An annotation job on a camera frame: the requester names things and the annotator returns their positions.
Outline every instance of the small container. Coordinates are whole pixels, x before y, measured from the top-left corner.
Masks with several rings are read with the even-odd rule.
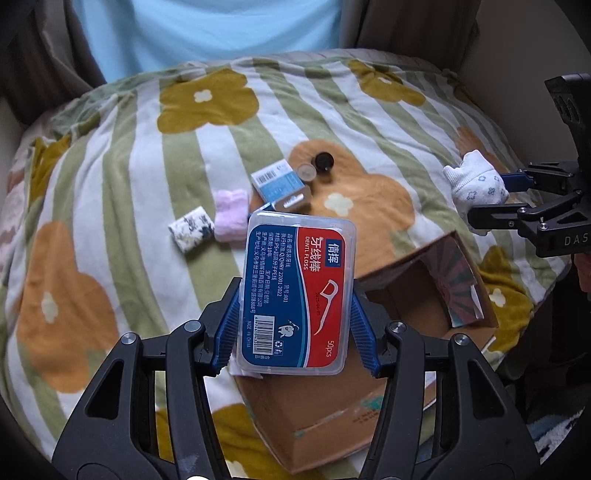
[[[298,177],[306,185],[309,185],[316,178],[316,169],[311,163],[302,163],[295,169]]]
[[[328,173],[335,166],[335,159],[328,152],[320,152],[312,159],[312,165],[318,173]]]
[[[248,223],[238,364],[262,374],[335,375],[345,365],[352,222],[258,212]]]

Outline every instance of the pink towel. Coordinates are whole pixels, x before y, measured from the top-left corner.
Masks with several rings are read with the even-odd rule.
[[[248,192],[219,190],[214,192],[216,204],[214,234],[218,242],[246,240],[248,230]]]

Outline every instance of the curtain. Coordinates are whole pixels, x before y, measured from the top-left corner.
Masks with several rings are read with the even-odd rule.
[[[341,48],[375,48],[457,71],[480,0],[343,0]]]
[[[40,0],[0,53],[0,95],[30,125],[105,82],[70,0]]]

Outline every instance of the white wall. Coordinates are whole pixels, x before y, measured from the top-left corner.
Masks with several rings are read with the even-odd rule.
[[[480,37],[459,74],[523,163],[576,160],[544,81],[591,73],[591,54],[553,0],[482,0]]]

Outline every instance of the black cap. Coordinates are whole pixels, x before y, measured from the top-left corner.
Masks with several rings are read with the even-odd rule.
[[[319,173],[326,173],[329,172],[330,169],[334,166],[335,160],[333,156],[328,152],[321,152],[314,157],[312,160],[312,165],[315,166],[316,170]]]

